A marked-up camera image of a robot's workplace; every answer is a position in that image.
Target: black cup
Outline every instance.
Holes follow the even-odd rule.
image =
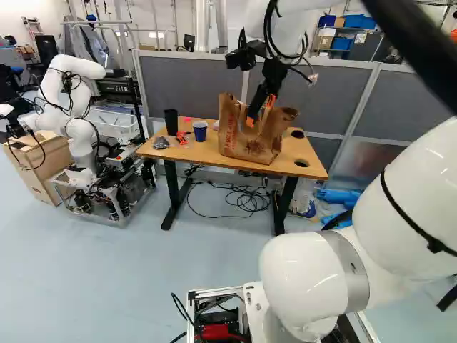
[[[176,136],[178,133],[178,111],[175,109],[166,109],[164,113],[166,132],[169,136]]]

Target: blue bin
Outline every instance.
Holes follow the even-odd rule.
[[[363,25],[363,14],[354,14],[345,16],[344,27],[362,27]]]
[[[336,20],[336,16],[322,16],[320,19],[319,19],[319,27],[324,27],[324,26],[333,26],[335,25],[335,20]]]
[[[331,45],[332,49],[336,50],[349,50],[351,47],[353,39],[336,37],[333,38],[333,43]]]
[[[374,21],[373,18],[370,16],[365,16],[362,21],[362,26],[360,26],[363,29],[375,29],[376,28],[376,22]]]

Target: black table leg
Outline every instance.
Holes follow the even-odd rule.
[[[273,219],[275,236],[284,234],[284,219],[286,218],[288,207],[293,199],[293,193],[298,182],[298,177],[287,177],[286,184],[283,188],[283,194],[277,195],[272,193]]]
[[[173,161],[164,160],[166,183],[169,188],[171,206],[166,213],[162,222],[162,230],[170,230],[174,218],[178,213],[179,207],[186,198],[187,192],[192,185],[192,179],[187,178],[181,189],[178,186],[178,175],[176,174],[176,163]]]

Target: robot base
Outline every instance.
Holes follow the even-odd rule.
[[[198,314],[197,305],[201,302],[223,304],[227,299],[237,296],[244,300],[244,304],[239,306],[238,329],[245,334],[249,333],[252,343],[301,343],[283,327],[277,316],[272,314],[261,282],[251,282],[242,287],[189,291],[186,296],[186,310],[194,320]],[[194,335],[194,327],[187,323],[187,343],[195,342]],[[340,316],[336,328],[322,339],[322,343],[359,343],[366,342],[367,339],[370,342],[379,342],[364,313],[355,312]]]

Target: table top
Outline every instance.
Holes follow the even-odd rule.
[[[281,153],[269,166],[254,162],[233,159],[222,156],[218,151],[218,133],[212,129],[213,119],[193,118],[192,121],[204,120],[209,127],[206,132],[206,141],[197,142],[194,138],[192,122],[184,122],[183,117],[179,117],[179,131],[190,131],[186,138],[189,143],[180,146],[174,137],[170,137],[171,146],[167,149],[156,150],[152,147],[153,141],[158,136],[167,137],[166,127],[157,132],[136,153],[146,158],[167,159],[172,161],[192,162],[195,164],[205,164],[208,166],[221,166],[231,169],[248,170],[265,174],[278,174],[292,177],[305,177],[308,179],[327,180],[328,175],[321,161],[317,157],[309,140],[305,137],[297,139],[291,136],[291,132],[297,128],[288,128],[283,135]],[[296,161],[304,161],[308,166],[299,166]]]

